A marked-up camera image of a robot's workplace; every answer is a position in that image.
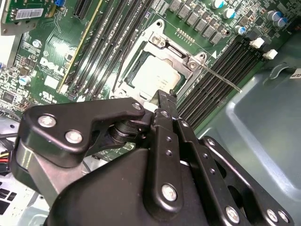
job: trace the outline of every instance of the blue component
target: blue component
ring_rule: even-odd
[[[55,0],[55,4],[57,6],[63,6],[65,4],[65,0]]]

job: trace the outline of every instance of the metal pin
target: metal pin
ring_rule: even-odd
[[[207,70],[208,72],[210,72],[211,74],[213,74],[215,77],[219,78],[220,80],[222,80],[223,82],[227,83],[228,85],[232,86],[235,90],[237,90],[239,93],[242,93],[243,91],[237,87],[234,83],[230,82],[229,80],[225,79],[224,77],[222,77],[221,75],[219,75],[218,73],[216,73],[215,71],[211,70],[209,67],[205,66],[204,64],[200,65],[202,68],[204,68],[205,70]]]

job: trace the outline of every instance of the white label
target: white label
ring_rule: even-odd
[[[56,89],[57,85],[58,85],[58,80],[50,77],[49,75],[47,75],[45,82],[44,82],[45,86],[49,86],[53,89]]]
[[[41,17],[43,11],[43,8],[19,9],[17,11],[16,20]]]
[[[301,68],[298,68],[290,79],[301,79]]]

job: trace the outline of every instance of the screw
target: screw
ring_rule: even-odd
[[[132,106],[134,108],[136,108],[137,110],[141,110],[141,107],[140,107],[140,105],[138,103],[132,103]]]
[[[161,42],[161,38],[158,36],[153,36],[151,40],[155,45],[158,45]]]
[[[183,126],[185,126],[185,127],[189,127],[188,123],[185,122],[185,121],[182,121],[182,124],[183,124]]]
[[[56,120],[54,117],[49,115],[43,115],[38,118],[38,123],[42,127],[50,128],[56,125]]]
[[[278,222],[278,218],[272,210],[267,209],[267,214],[268,214],[269,218],[271,218],[272,221]]]
[[[229,217],[229,219],[235,223],[235,224],[238,224],[239,223],[239,215],[237,214],[236,210],[233,209],[232,207],[230,206],[227,206],[226,207],[226,213]]]
[[[83,140],[82,135],[77,131],[67,132],[65,138],[69,143],[72,144],[79,144]]]
[[[289,220],[284,212],[282,212],[281,210],[278,210],[278,214],[286,223],[289,222]]]
[[[167,113],[166,111],[161,111],[161,114],[162,114],[164,117],[168,118],[168,113]]]
[[[213,141],[212,139],[208,139],[207,141],[208,141],[208,143],[209,143],[210,145],[212,145],[212,146],[215,145],[215,143],[214,143],[214,141]]]
[[[162,194],[168,201],[175,201],[177,199],[177,192],[170,185],[162,186]]]

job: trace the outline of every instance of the black plastic bracket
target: black plastic bracket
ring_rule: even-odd
[[[109,127],[118,121],[139,120],[144,114],[144,108],[131,98],[36,106],[23,114],[19,137],[26,147],[52,163],[71,168],[82,162],[87,151],[93,154],[91,150],[96,153],[106,145],[123,145],[110,137],[103,140]],[[44,115],[53,117],[55,126],[41,126],[38,119]],[[82,141],[78,144],[68,142],[65,138],[68,131],[80,133]]]

